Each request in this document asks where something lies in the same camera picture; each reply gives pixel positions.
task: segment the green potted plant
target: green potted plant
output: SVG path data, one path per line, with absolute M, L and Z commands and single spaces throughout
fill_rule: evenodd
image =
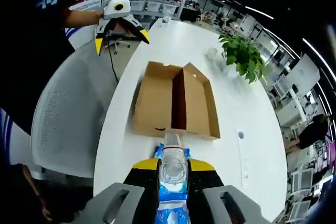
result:
M 249 84 L 264 77 L 265 63 L 254 45 L 242 37 L 220 35 L 219 39 L 223 43 L 222 56 L 227 66 L 235 64 L 236 71 L 245 76 Z

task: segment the open cardboard box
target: open cardboard box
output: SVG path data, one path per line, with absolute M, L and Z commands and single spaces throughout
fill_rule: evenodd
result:
M 210 81 L 191 63 L 182 68 L 150 61 L 136 100 L 133 131 L 163 137 L 170 129 L 221 137 Z

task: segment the black t-shirt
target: black t-shirt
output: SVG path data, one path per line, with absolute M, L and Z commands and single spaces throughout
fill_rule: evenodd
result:
M 0 107 L 30 134 L 43 88 L 74 52 L 65 36 L 63 12 L 76 0 L 22 1 L 22 6 L 20 1 L 13 4 L 17 8 L 12 10 L 15 20 L 11 20 L 8 32 L 11 50 L 9 55 L 1 56 Z

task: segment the black cable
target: black cable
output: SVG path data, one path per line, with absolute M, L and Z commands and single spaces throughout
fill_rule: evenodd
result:
M 111 49 L 110 49 L 110 43 L 109 43 L 108 41 L 107 41 L 107 47 L 109 48 L 110 59 L 111 59 L 111 65 L 112 65 L 112 70 L 113 70 L 113 73 L 114 73 L 114 77 L 116 78 L 117 83 L 119 83 L 119 79 L 118 79 L 118 77 L 117 77 L 116 71 L 114 70 L 114 65 L 113 65 L 113 61 L 112 61 L 112 54 L 111 54 Z

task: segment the white round table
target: white round table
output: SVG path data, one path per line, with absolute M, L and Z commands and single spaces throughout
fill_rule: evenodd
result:
M 150 45 L 140 43 L 130 59 L 108 108 L 98 145 L 93 194 L 115 182 L 122 183 L 132 166 L 153 155 L 162 139 L 134 135 L 132 116 L 148 61 L 184 66 L 191 62 L 211 83 L 221 139 L 182 138 L 193 158 L 213 165 L 224 185 L 233 185 L 261 206 L 273 221 L 283 210 L 287 190 L 287 164 L 280 127 L 259 81 L 230 79 L 210 64 L 205 53 L 221 50 L 218 35 L 187 23 L 159 19 L 149 31 Z M 238 140 L 237 132 L 244 133 Z

